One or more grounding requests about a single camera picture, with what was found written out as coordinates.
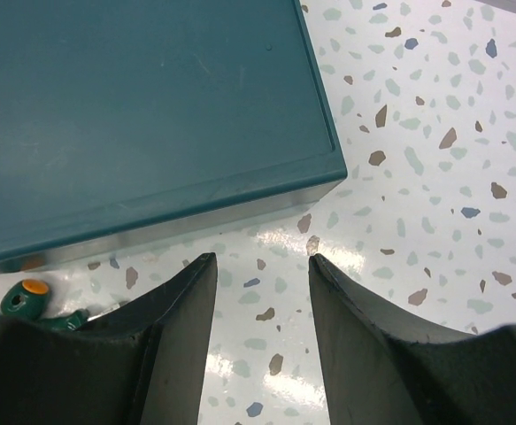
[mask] green toy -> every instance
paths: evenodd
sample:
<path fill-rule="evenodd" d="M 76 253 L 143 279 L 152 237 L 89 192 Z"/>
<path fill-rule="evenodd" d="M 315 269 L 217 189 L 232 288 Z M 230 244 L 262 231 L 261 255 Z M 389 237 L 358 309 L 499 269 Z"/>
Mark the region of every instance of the green toy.
<path fill-rule="evenodd" d="M 75 330 L 89 318 L 87 310 L 77 310 L 68 316 L 39 319 L 50 301 L 51 291 L 47 283 L 26 279 L 16 283 L 2 298 L 0 313 L 37 321 L 53 330 Z"/>

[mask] terrazzo floor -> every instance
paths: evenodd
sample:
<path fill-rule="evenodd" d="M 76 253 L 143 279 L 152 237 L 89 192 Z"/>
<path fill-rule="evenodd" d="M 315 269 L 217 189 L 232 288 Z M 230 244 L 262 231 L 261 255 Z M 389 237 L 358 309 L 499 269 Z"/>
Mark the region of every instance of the terrazzo floor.
<path fill-rule="evenodd" d="M 199 423 L 328 424 L 307 280 L 320 252 L 431 321 L 516 322 L 516 15 L 472 0 L 304 0 L 349 168 L 308 211 L 32 273 L 50 314 L 136 298 L 215 251 Z M 0 298 L 19 275 L 0 276 Z"/>

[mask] green plastic part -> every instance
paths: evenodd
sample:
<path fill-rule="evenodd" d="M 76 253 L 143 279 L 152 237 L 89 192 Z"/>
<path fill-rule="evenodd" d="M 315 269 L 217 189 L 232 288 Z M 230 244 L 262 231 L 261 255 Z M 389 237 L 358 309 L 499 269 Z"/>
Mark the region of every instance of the green plastic part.
<path fill-rule="evenodd" d="M 36 321 L 45 311 L 45 307 L 50 300 L 50 291 L 45 283 L 42 285 L 48 290 L 45 293 L 30 292 L 24 287 L 24 282 L 16 283 L 2 298 L 0 303 L 0 313 L 4 316 L 16 316 L 31 321 Z"/>
<path fill-rule="evenodd" d="M 85 324 L 88 318 L 87 310 L 77 310 L 68 316 L 40 319 L 37 323 L 51 330 L 76 330 Z"/>

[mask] teal plastic box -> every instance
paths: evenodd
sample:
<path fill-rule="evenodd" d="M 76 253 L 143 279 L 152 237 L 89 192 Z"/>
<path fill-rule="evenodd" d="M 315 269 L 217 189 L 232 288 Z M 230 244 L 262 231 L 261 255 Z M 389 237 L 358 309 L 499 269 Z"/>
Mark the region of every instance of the teal plastic box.
<path fill-rule="evenodd" d="M 309 203 L 345 176 L 297 1 L 0 2 L 6 269 Z"/>

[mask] white floor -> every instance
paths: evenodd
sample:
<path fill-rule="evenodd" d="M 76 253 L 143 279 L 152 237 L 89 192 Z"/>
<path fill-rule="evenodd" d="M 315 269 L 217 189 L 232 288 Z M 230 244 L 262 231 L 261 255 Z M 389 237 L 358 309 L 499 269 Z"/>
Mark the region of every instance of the white floor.
<path fill-rule="evenodd" d="M 314 252 L 431 321 L 474 333 L 516 322 L 516 15 L 472 0 L 303 9 L 346 182 L 290 219 L 35 274 L 54 287 L 50 313 L 100 311 L 217 252 L 203 424 L 328 423 Z M 17 280 L 0 276 L 0 298 Z"/>

